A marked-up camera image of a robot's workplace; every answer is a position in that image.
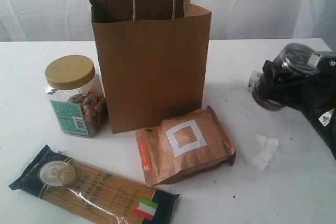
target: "glass jar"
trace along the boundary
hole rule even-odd
[[[47,98],[61,130],[70,135],[94,137],[107,118],[100,73],[82,55],[53,61],[45,71]]]

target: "table surface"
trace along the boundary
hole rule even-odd
[[[237,149],[233,167],[221,166],[174,185],[181,194],[172,224],[335,223],[336,162],[300,112],[269,112],[246,91],[252,70],[261,70],[290,42],[329,50],[321,39],[213,40],[209,43],[203,107],[208,104],[227,127]],[[109,124],[93,139],[59,129],[44,92],[44,70],[70,54],[91,57],[94,42],[1,42],[0,219],[2,223],[91,223],[26,192],[11,191],[37,152],[48,144],[73,158],[144,183],[135,132],[111,134]],[[256,134],[280,146],[259,172],[249,163],[258,152]]]

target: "white curtain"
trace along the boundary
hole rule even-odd
[[[336,50],[336,0],[192,0],[211,39],[322,38]],[[0,0],[0,41],[93,40],[89,0]]]

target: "italian flag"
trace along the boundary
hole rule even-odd
[[[149,199],[139,198],[139,206],[134,210],[136,215],[139,215],[147,220],[153,220],[156,209],[159,205]]]

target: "jar label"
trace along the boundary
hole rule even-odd
[[[51,104],[63,131],[82,135],[89,134],[79,104],[58,101],[51,101]]]

